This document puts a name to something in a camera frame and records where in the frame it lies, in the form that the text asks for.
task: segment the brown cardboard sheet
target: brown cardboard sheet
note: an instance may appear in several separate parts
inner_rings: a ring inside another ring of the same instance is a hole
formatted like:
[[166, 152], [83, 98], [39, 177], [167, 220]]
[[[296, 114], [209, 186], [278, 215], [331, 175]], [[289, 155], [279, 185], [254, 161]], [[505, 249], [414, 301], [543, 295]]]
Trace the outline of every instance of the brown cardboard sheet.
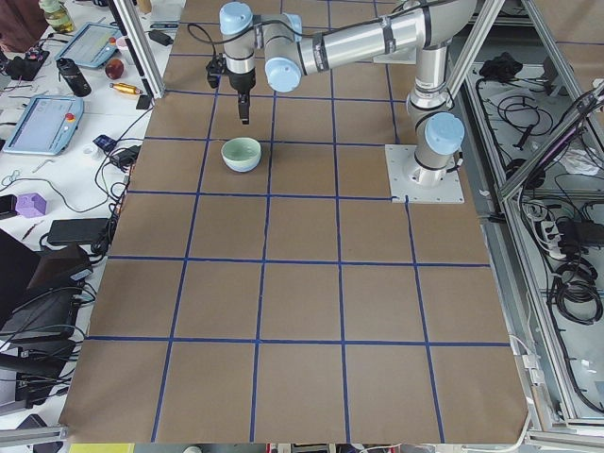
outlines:
[[[559, 43], [558, 47], [568, 59], [577, 82], [585, 92], [594, 87], [595, 79], [604, 78], [604, 45]], [[604, 113], [597, 113], [596, 118], [601, 126], [604, 125]]]
[[[327, 26], [393, 5], [283, 7]], [[208, 52], [180, 27], [61, 416], [72, 440], [513, 443], [526, 405], [465, 178], [462, 205], [389, 199], [413, 69], [274, 94], [259, 59], [242, 126], [227, 83], [201, 81]], [[242, 135], [262, 160], [235, 174], [220, 149]]]
[[604, 42], [599, 0], [534, 0], [557, 42]]

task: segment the light green bowl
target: light green bowl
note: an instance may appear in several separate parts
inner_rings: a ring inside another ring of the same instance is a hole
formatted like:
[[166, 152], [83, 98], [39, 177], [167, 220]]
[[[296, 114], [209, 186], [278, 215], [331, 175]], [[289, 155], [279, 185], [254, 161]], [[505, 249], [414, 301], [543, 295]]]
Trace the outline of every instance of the light green bowl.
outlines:
[[223, 144], [220, 153], [226, 166], [239, 173], [254, 170], [262, 156], [260, 143], [249, 137], [229, 140]]

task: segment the yellow object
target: yellow object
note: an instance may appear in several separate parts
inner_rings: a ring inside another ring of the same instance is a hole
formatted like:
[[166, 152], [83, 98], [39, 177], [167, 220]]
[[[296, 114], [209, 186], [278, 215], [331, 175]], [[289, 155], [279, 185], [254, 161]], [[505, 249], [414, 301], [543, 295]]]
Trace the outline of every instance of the yellow object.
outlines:
[[134, 444], [72, 444], [69, 453], [134, 453]]
[[141, 94], [143, 92], [140, 88], [136, 88], [134, 85], [128, 85], [127, 83], [110, 83], [109, 87], [126, 94]]
[[40, 0], [39, 5], [44, 11], [44, 19], [57, 33], [71, 33], [76, 29], [69, 11], [59, 0]]

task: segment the purple box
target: purple box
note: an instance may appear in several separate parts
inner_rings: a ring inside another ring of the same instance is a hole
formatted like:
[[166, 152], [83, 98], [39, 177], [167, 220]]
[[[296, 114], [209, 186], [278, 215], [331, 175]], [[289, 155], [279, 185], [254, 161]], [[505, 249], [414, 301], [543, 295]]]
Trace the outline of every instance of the purple box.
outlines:
[[39, 193], [17, 195], [17, 206], [15, 209], [27, 219], [40, 217], [46, 214], [46, 200]]

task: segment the bottle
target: bottle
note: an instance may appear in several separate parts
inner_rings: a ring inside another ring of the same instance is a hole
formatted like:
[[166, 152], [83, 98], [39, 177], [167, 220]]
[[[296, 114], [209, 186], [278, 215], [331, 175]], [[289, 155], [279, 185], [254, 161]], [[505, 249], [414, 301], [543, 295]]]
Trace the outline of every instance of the bottle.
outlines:
[[44, 11], [44, 19], [57, 33], [71, 33], [74, 31], [74, 21], [67, 8], [59, 0], [40, 0], [40, 8]]
[[57, 69], [77, 97], [88, 96], [92, 88], [72, 59], [58, 59]]

